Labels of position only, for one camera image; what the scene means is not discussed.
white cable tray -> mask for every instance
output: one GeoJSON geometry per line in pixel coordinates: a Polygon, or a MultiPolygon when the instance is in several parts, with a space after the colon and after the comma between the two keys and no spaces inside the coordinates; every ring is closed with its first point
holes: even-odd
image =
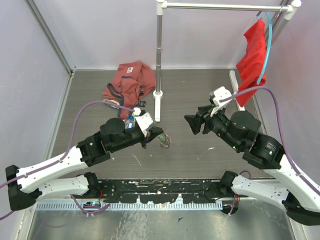
{"type": "MultiPolygon", "coordinates": [[[[79,204],[83,207],[87,201],[80,201],[79,204]]],[[[87,211],[95,211],[98,208],[85,208],[87,211]]],[[[110,207],[106,211],[168,211],[168,210],[222,210],[223,204],[221,200],[215,203],[189,203],[183,204],[182,201],[174,203],[110,203],[110,207]]],[[[73,201],[40,201],[36,206],[36,211],[77,211],[77,205],[73,201]]]]}

red cloth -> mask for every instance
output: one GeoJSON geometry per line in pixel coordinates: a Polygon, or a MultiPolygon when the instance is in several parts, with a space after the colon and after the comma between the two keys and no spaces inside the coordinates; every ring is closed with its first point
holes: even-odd
{"type": "MultiPolygon", "coordinates": [[[[265,37],[265,23],[258,20],[248,31],[244,34],[247,40],[246,54],[237,63],[236,68],[240,73],[242,83],[238,91],[262,86],[266,83],[266,75],[264,74],[260,84],[257,84],[257,79],[263,68],[266,57],[266,37],[265,37]]],[[[236,98],[237,102],[243,107],[256,93],[251,91],[236,98]]]]}
{"type": "MultiPolygon", "coordinates": [[[[153,70],[141,61],[120,64],[112,80],[105,86],[103,99],[131,108],[137,106],[139,100],[148,95],[156,86],[153,70]]],[[[118,117],[131,116],[127,110],[119,109],[118,117]]]]}

horizontal bar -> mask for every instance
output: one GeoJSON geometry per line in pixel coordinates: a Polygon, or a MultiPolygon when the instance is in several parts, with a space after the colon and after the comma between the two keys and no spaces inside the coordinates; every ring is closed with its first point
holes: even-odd
{"type": "Polygon", "coordinates": [[[169,3],[162,4],[163,9],[208,9],[208,10],[235,10],[235,11],[268,11],[291,12],[289,6],[253,6],[228,4],[202,4],[202,3],[169,3]]]}

clothes rack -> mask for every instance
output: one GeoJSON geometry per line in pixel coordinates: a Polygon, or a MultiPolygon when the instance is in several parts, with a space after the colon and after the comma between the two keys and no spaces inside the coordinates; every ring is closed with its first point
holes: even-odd
{"type": "MultiPolygon", "coordinates": [[[[156,0],[157,14],[157,31],[156,31],[156,67],[155,67],[155,91],[153,98],[155,99],[154,119],[160,122],[161,119],[161,99],[163,92],[161,91],[161,53],[162,53],[162,22],[164,9],[202,9],[202,10],[232,10],[232,11],[263,11],[263,12],[278,12],[283,14],[284,22],[279,26],[278,30],[272,37],[274,42],[281,31],[284,29],[288,21],[293,17],[295,12],[301,6],[301,0],[293,0],[291,4],[279,6],[258,6],[258,5],[235,5],[235,4],[200,4],[200,3],[170,3],[165,0],[156,0]]],[[[238,91],[238,84],[235,84],[234,73],[230,73],[232,88],[234,92],[238,91]]]]}

debris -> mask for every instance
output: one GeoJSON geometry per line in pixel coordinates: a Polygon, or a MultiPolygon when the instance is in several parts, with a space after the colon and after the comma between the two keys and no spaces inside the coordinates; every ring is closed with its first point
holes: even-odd
{"type": "Polygon", "coordinates": [[[139,162],[138,158],[132,153],[132,155],[134,156],[134,158],[138,161],[140,167],[141,167],[141,163],[139,162]]]}
{"type": "Polygon", "coordinates": [[[160,141],[160,147],[168,149],[171,143],[171,136],[165,134],[164,132],[157,136],[158,140],[160,141]]]}

